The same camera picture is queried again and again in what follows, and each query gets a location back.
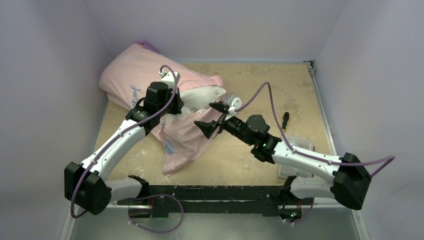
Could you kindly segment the white pillow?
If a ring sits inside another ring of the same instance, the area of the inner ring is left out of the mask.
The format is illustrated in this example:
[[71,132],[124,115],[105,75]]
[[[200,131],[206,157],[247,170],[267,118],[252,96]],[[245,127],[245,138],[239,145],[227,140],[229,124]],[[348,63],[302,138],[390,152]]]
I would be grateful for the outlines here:
[[227,91],[220,86],[203,86],[185,90],[180,93],[183,102],[182,114],[191,115],[217,102]]

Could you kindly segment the pink purple printed pillowcase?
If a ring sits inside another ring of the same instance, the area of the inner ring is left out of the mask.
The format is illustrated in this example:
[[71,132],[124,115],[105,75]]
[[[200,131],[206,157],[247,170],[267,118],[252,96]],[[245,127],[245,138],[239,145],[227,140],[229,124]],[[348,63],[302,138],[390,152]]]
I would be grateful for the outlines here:
[[[221,77],[203,75],[136,43],[123,51],[103,71],[99,87],[106,92],[109,101],[131,110],[139,99],[146,96],[148,86],[161,80],[159,70],[163,65],[168,65],[180,74],[177,84],[180,93],[207,86],[224,88]],[[224,101],[229,96],[226,91],[216,102]],[[209,106],[194,114],[166,114],[161,118],[151,133],[164,147],[162,172],[165,176],[170,177],[188,162],[196,161],[210,145],[211,139],[203,135],[194,121],[211,122],[220,115]]]

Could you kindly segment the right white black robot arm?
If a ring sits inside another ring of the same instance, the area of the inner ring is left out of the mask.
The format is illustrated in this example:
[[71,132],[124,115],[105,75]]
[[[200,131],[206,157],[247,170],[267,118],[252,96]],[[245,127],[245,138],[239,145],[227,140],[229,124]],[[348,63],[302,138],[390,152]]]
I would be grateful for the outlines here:
[[309,172],[313,177],[289,176],[276,197],[283,204],[297,203],[307,198],[334,199],[342,206],[361,210],[372,176],[358,157],[351,153],[344,156],[325,155],[292,146],[281,137],[269,133],[270,126],[260,114],[251,115],[246,121],[230,116],[223,102],[210,103],[221,112],[217,120],[194,121],[203,135],[209,139],[214,133],[227,131],[243,143],[252,146],[252,155],[261,162],[278,164]]

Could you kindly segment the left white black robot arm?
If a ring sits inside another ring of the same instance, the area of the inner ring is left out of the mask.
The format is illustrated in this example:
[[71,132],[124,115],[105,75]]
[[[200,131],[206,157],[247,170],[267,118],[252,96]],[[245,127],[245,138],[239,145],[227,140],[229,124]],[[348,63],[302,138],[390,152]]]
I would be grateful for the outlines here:
[[143,140],[166,114],[180,114],[183,102],[176,85],[152,82],[145,97],[136,102],[118,130],[92,155],[81,163],[70,162],[64,169],[64,195],[74,208],[93,215],[101,213],[109,203],[131,199],[138,205],[149,199],[148,182],[137,176],[109,181],[116,165],[138,142]]

